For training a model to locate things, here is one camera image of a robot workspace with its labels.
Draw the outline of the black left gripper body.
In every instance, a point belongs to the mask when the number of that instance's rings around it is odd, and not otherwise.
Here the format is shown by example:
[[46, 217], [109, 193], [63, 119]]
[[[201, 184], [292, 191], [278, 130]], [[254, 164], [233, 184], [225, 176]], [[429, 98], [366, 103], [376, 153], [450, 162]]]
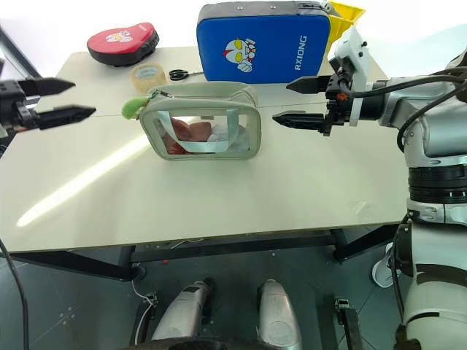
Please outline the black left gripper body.
[[33, 109], [27, 107], [28, 97], [39, 95], [36, 80], [1, 81], [1, 135], [10, 131], [26, 131], [39, 127]]

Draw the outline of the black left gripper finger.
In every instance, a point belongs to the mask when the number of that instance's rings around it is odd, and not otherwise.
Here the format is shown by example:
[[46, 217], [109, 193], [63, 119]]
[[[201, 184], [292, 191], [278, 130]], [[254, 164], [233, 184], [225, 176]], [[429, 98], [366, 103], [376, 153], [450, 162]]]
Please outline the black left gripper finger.
[[69, 105], [57, 107], [37, 114], [36, 124], [40, 130], [45, 130], [79, 123], [90, 117], [95, 111], [96, 108], [90, 106]]
[[51, 96], [75, 87], [73, 82], [55, 78], [34, 78], [18, 81], [26, 96]]

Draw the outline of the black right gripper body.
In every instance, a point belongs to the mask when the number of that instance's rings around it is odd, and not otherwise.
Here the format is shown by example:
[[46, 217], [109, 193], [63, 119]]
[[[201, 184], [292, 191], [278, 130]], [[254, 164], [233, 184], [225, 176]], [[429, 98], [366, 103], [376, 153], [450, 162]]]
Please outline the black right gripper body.
[[339, 77], [332, 74], [325, 91], [327, 112], [325, 113], [322, 134], [330, 136], [333, 126], [343, 126], [350, 121], [353, 98], [343, 93], [339, 87]]

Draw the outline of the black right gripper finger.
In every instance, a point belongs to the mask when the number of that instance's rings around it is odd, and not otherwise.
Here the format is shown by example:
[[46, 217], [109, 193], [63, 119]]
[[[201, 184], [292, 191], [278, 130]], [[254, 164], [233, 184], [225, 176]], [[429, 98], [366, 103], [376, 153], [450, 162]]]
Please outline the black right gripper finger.
[[287, 128], [325, 133], [325, 118], [322, 114], [285, 112], [274, 115], [272, 120]]
[[299, 77], [286, 88], [300, 94], [318, 94], [326, 91], [330, 78], [329, 75]]

